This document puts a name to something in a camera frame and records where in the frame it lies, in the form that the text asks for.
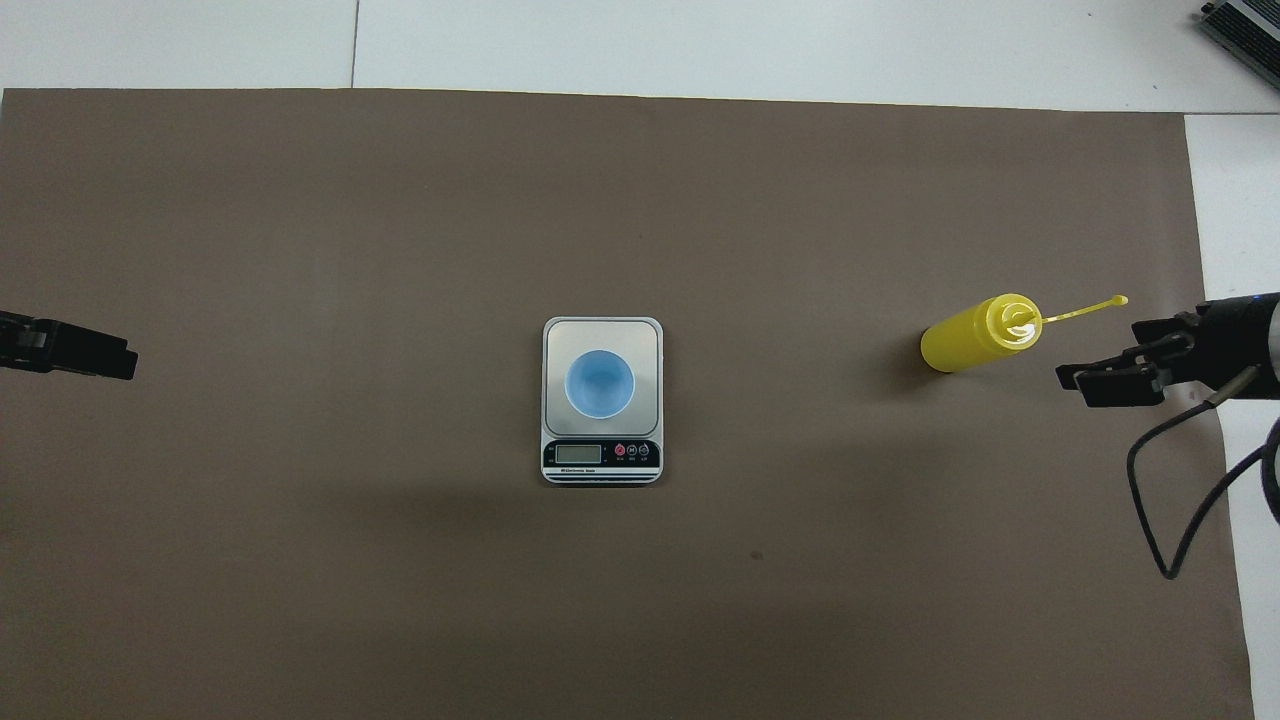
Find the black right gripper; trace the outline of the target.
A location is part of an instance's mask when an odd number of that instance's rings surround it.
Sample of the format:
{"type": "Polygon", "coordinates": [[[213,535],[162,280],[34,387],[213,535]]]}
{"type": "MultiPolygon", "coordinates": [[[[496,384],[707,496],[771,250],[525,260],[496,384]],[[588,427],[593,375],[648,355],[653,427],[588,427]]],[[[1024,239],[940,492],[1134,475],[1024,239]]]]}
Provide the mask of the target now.
{"type": "Polygon", "coordinates": [[[1176,366],[1192,350],[1192,377],[1221,389],[1248,368],[1253,379],[1235,398],[1279,398],[1277,293],[1207,300],[1196,313],[1135,322],[1139,346],[1094,363],[1057,366],[1062,389],[1076,391],[1088,407],[1151,407],[1162,404],[1176,366]]]}

